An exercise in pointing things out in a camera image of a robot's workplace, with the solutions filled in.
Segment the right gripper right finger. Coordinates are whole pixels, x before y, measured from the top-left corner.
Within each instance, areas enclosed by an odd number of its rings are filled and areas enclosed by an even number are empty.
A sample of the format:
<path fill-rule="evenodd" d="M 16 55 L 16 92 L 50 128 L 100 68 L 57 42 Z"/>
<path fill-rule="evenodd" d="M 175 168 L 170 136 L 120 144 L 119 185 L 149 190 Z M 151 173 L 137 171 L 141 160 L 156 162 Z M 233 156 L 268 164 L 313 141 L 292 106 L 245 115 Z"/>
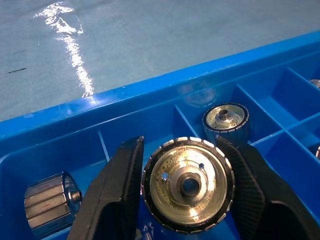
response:
<path fill-rule="evenodd" d="M 216 146 L 234 172 L 231 213 L 241 240 L 320 240 L 320 225 L 255 147 L 221 136 Z"/>

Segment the blue compartment plastic tray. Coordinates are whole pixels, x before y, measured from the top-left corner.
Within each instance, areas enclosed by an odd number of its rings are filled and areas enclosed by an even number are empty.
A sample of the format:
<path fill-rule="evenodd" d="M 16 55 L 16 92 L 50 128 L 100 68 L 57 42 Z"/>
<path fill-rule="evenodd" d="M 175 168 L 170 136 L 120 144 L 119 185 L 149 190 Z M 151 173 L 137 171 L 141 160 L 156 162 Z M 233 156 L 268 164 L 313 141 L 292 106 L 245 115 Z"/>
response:
<path fill-rule="evenodd" d="M 320 89 L 310 79 L 320 79 L 320 31 L 0 122 L 0 240 L 67 240 L 75 219 L 45 238 L 33 235 L 24 208 L 29 185 L 67 172 L 83 201 L 118 147 L 138 136 L 142 183 L 149 157 L 164 143 L 210 142 L 202 118 L 223 103 L 248 109 L 243 144 L 259 151 L 320 225 Z M 197 234 L 163 227 L 147 209 L 141 183 L 134 240 L 241 240 L 231 209 Z"/>

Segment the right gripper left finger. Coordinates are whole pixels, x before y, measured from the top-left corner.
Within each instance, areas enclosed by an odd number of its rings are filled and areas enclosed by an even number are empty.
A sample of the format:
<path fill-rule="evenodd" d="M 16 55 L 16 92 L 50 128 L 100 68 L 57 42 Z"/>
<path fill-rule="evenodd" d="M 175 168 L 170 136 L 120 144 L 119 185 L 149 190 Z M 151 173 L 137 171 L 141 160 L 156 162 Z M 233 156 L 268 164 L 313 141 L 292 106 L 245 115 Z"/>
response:
<path fill-rule="evenodd" d="M 135 240 L 144 137 L 124 141 L 88 187 L 66 240 Z"/>

